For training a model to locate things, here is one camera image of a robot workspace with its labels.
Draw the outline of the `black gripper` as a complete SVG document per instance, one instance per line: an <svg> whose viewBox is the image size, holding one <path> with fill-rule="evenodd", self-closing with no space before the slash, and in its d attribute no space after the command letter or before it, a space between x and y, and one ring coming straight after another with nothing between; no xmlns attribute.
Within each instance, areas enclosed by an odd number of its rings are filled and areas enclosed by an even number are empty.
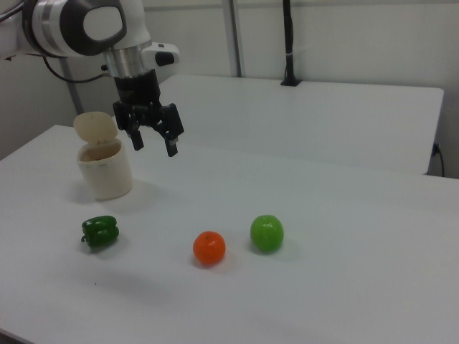
<svg viewBox="0 0 459 344"><path fill-rule="evenodd" d="M164 139L168 157L175 156L184 126L175 104L161 106L156 71L114 80L119 95L119 101L113 104L115 120L118 129L125 131L131 139L134 150L144 147L140 125L153 126ZM134 108L140 108L141 114L136 115Z"/></svg>

